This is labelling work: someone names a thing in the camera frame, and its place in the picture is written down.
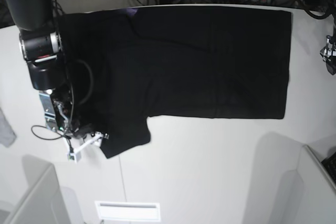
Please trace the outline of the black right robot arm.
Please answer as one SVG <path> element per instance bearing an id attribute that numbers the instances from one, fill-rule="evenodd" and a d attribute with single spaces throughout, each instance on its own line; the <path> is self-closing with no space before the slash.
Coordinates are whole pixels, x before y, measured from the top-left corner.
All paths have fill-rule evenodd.
<path id="1" fill-rule="evenodd" d="M 75 109 L 93 92 L 93 74 L 87 63 L 69 53 L 65 19 L 57 0 L 6 0 L 19 29 L 19 46 L 34 89 L 46 109 L 46 126 L 69 139 L 93 133 Z"/>

